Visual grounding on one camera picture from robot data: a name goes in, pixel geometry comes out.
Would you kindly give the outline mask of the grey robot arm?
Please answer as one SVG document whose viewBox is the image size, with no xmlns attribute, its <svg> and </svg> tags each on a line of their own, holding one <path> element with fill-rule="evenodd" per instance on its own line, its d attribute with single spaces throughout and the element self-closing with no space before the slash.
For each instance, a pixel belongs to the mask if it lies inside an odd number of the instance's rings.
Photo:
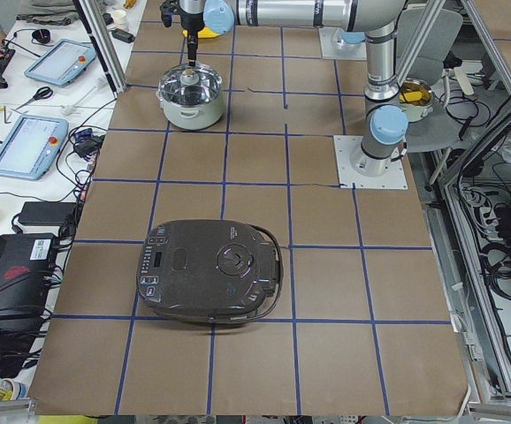
<svg viewBox="0 0 511 424">
<path fill-rule="evenodd" d="M 199 32 L 208 27 L 225 34 L 235 26 L 332 27 L 363 32 L 367 84 L 364 88 L 367 130 L 350 154 L 354 170 L 366 177 L 385 174 L 394 149 L 408 128 L 398 109 L 400 84 L 395 72 L 396 21 L 403 1 L 170 1 L 162 9 L 180 16 L 187 31 L 187 59 L 195 64 Z"/>
</svg>

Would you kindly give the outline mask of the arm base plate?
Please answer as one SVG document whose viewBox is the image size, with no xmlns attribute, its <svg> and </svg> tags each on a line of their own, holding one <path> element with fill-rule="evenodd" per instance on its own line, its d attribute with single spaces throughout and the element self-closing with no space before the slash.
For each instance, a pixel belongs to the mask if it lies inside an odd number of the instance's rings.
<svg viewBox="0 0 511 424">
<path fill-rule="evenodd" d="M 340 188 L 408 189 L 398 148 L 389 158 L 378 160 L 362 151 L 362 136 L 335 135 L 333 143 Z"/>
<path fill-rule="evenodd" d="M 318 30 L 322 58 L 365 61 L 364 32 L 345 32 L 340 28 L 323 27 Z"/>
</svg>

